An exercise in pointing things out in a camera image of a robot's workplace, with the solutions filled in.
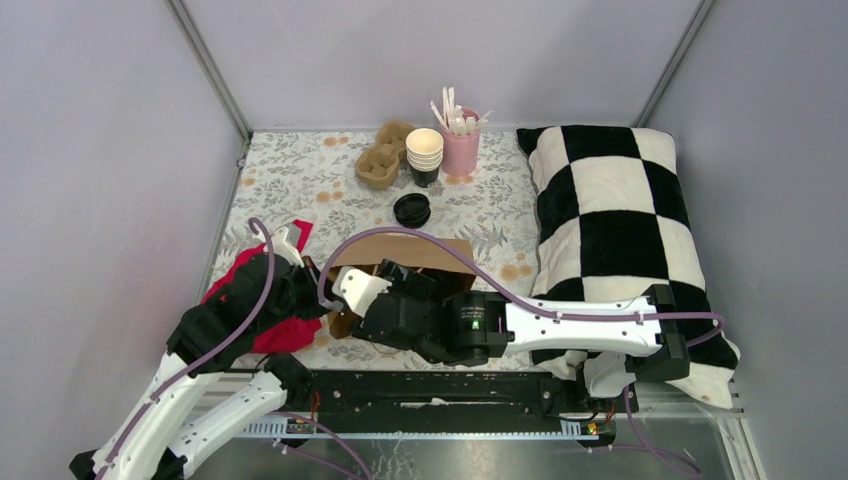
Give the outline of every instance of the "paper cup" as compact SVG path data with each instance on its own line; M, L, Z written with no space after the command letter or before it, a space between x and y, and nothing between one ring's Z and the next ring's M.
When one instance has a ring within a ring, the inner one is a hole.
M422 160L441 157L444 146L444 137L430 128L419 128L406 136L407 156L412 155Z
M412 181L415 182L415 185L427 188L439 179L439 166L442 164L441 156L435 160L421 163L410 159L409 156L406 158L409 161L409 170L412 172Z

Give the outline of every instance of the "pillow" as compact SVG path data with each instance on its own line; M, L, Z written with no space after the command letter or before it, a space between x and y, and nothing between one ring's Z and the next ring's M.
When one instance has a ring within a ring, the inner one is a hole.
M568 125L519 129L538 191L539 275L532 295L607 302L671 287L678 311L710 311L671 136L645 128ZM687 340L711 320L678 322ZM536 351L556 374L563 350ZM739 351L724 334L689 349L690 375L668 382L705 403L730 408L727 382Z

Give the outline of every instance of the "black paper cup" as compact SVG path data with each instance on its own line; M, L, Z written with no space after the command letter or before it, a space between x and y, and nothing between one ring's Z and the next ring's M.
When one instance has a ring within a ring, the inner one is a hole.
M435 167L420 167L422 170L419 170L412 162L409 163L409 169L412 171L412 181L415 182L415 185L421 188L427 188L430 185L436 183L436 180L439 179L439 164Z

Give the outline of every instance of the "brown cup carrier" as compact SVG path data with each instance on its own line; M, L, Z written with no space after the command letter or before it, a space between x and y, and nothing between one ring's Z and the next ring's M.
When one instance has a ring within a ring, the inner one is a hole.
M400 163L406 160L406 136L414 129L400 120L383 125L377 132L374 146L362 152L356 160L356 176L373 188L388 188L397 178Z

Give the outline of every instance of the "pink cup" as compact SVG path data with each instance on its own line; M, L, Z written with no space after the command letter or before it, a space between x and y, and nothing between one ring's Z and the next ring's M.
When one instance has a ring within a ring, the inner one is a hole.
M462 108L464 118L474 117L480 120L480 115L470 108ZM480 130L473 135L454 135L440 127L445 139L442 171L452 177L471 175L477 168L477 153L480 150Z

